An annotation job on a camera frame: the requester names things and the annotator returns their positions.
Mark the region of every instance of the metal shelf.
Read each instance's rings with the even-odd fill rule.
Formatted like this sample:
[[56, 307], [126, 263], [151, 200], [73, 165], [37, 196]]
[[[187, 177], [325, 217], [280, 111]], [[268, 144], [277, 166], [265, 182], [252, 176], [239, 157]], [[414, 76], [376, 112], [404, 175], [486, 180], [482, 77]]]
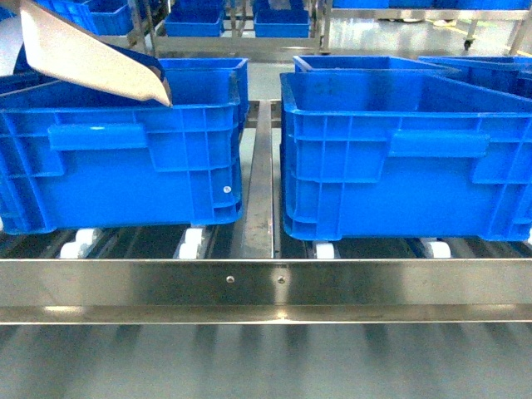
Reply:
[[278, 101], [252, 102], [248, 206], [212, 229], [208, 259], [172, 258], [187, 226], [107, 229], [83, 260], [56, 259], [73, 232], [4, 235], [0, 324], [532, 320], [532, 250], [521, 243], [450, 239], [455, 259], [424, 259], [415, 239], [348, 239], [341, 259], [311, 259], [279, 228], [279, 117]]

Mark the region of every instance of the steel bar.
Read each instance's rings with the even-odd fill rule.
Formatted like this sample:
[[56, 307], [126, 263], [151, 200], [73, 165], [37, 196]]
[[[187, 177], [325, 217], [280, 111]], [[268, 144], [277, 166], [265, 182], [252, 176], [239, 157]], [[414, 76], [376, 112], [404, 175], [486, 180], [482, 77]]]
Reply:
[[530, 259], [4, 260], [0, 323], [530, 321], [531, 279]]
[[273, 158], [272, 108], [270, 101], [259, 103], [253, 164], [249, 179], [248, 203], [242, 234], [243, 259], [273, 258]]

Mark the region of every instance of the blue bin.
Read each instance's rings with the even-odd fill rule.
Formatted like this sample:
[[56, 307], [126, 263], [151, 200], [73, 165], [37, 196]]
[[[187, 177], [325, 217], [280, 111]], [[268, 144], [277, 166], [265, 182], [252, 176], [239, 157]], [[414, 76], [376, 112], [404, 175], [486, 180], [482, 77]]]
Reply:
[[91, 0], [37, 0], [39, 4], [85, 28], [87, 31], [98, 34], [94, 19], [89, 10]]
[[41, 5], [96, 35], [120, 36], [133, 29], [124, 0], [37, 0]]
[[179, 8], [186, 9], [201, 9], [201, 10], [225, 10], [225, 0], [180, 0]]
[[175, 8], [166, 17], [165, 27], [172, 37], [219, 37], [224, 30], [224, 11]]
[[0, 76], [0, 94], [38, 86], [51, 80], [50, 77], [36, 72], [24, 72], [18, 73], [17, 75]]
[[528, 57], [419, 57], [419, 60], [458, 69], [462, 81], [507, 93], [515, 93], [519, 74], [532, 69], [532, 58]]
[[249, 111], [247, 58], [166, 58], [159, 60], [165, 70], [234, 71], [239, 87], [239, 129], [244, 128]]
[[333, 0], [334, 8], [389, 8], [390, 0]]
[[305, 10], [259, 10], [254, 17], [256, 37], [308, 37]]
[[131, 10], [125, 0], [91, 0], [91, 15], [100, 35], [120, 36], [133, 30]]
[[0, 96], [4, 230], [235, 221], [242, 188], [234, 73], [165, 76], [171, 108], [64, 81]]
[[296, 72], [330, 71], [418, 71], [431, 75], [461, 77], [457, 69], [399, 57], [300, 56], [294, 57]]
[[519, 74], [515, 94], [532, 98], [532, 71], [523, 71]]
[[525, 10], [530, 0], [456, 0], [460, 10]]
[[390, 0], [390, 8], [431, 8], [432, 0]]
[[417, 72], [281, 83], [289, 235], [529, 237], [532, 101]]
[[11, 11], [7, 10], [6, 8], [0, 7], [0, 21], [3, 21], [4, 19], [8, 19], [13, 17], [15, 14], [13, 14]]

